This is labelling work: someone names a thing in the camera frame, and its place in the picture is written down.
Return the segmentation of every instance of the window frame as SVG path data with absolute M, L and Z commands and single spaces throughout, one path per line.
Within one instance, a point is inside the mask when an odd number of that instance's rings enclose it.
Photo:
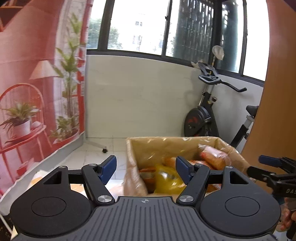
M 213 30 L 212 30 L 212 39 L 211 39 L 211 48 L 214 45 L 220 45 L 221 42 L 221 30 L 222 30 L 222 4 L 224 1 L 227 0 L 214 0 L 214 17 L 213 17 Z M 244 63 L 246 58 L 246 49 L 247 49 L 247 0 L 243 1 L 243 11 L 244 11 L 244 32 L 243 32 L 243 43 L 242 43 L 242 55 L 240 61 L 239 72 L 231 72 L 227 70 L 217 69 L 218 73 L 221 75 L 229 76 L 232 78 L 236 78 L 239 80 L 243 80 L 255 85 L 259 85 L 261 87 L 264 86 L 265 81 L 255 79 L 249 76 L 243 75 L 244 72 Z M 136 51 L 126 51 L 126 50 L 109 50 L 108 49 L 108 39 L 109 39 L 109 31 L 111 26 L 111 18 L 113 13 L 115 0 L 106 0 L 106 4 L 104 7 L 104 13 L 102 16 L 101 21 L 101 29 L 99 34 L 98 40 L 98 47 L 96 49 L 87 49 L 87 55 L 110 55 L 110 56 L 126 56 L 126 57 L 136 57 L 136 58 L 146 58 L 146 59 L 153 59 L 158 61 L 164 61 L 174 64 L 180 64 L 184 66 L 192 67 L 190 61 L 179 59 L 175 57 L 166 56 L 166 49 L 168 43 L 168 34 L 169 34 L 169 27 L 170 27 L 170 17 L 172 12 L 172 4 L 173 0 L 169 0 L 168 3 L 168 11 L 167 16 L 165 16 L 166 23 L 164 29 L 164 36 L 163 36 L 163 48 L 161 55 L 150 54 L 150 53 L 143 53 L 143 52 L 136 52 Z M 209 54 L 209 62 L 213 59 L 212 51 Z

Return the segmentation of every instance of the lampshade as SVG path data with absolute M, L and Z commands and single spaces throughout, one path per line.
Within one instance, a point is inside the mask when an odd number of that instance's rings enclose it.
M 30 76 L 30 79 L 35 80 L 45 77 L 58 77 L 58 74 L 55 72 L 48 60 L 42 60 L 38 62 Z

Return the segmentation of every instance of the printed potted plant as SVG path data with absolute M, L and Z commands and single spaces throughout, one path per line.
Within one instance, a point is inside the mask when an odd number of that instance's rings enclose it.
M 16 138 L 30 134 L 31 118 L 40 110 L 36 106 L 29 103 L 16 103 L 15 107 L 3 109 L 9 116 L 0 126 L 12 130 L 13 136 Z
M 78 21 L 75 14 L 70 18 L 71 31 L 67 28 L 68 49 L 65 53 L 60 48 L 56 48 L 61 55 L 61 67 L 53 66 L 53 69 L 63 81 L 62 101 L 65 116 L 59 116 L 57 121 L 57 129 L 51 130 L 51 137 L 55 137 L 53 146 L 55 149 L 71 142 L 78 136 L 78 104 L 77 99 L 73 98 L 77 84 L 80 82 L 75 78 L 78 71 L 77 52 L 80 47 L 81 22 Z

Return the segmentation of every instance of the window glass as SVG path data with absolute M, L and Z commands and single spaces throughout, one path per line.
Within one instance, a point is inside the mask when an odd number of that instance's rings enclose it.
M 102 16 L 106 0 L 94 0 L 89 19 L 89 36 L 86 48 L 97 49 L 101 29 Z
M 166 55 L 207 63 L 213 16 L 211 1 L 173 1 Z
M 218 69 L 239 72 L 244 35 L 244 10 L 242 0 L 222 2 L 221 46 L 225 56 L 218 61 Z
M 247 0 L 247 23 L 244 75 L 265 80 L 269 55 L 269 20 L 266 0 Z
M 115 0 L 108 49 L 161 55 L 167 8 L 168 0 Z

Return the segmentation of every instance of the building window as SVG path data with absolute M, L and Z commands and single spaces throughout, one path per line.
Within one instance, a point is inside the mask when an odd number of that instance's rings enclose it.
M 133 19 L 146 19 L 145 27 L 133 28 L 143 26 Z M 266 0 L 139 0 L 136 5 L 128 0 L 94 0 L 88 54 L 191 66 L 190 61 L 212 63 L 214 45 L 221 45 L 225 52 L 215 65 L 221 74 L 262 85 L 269 54 Z M 260 59 L 260 67 L 255 59 Z

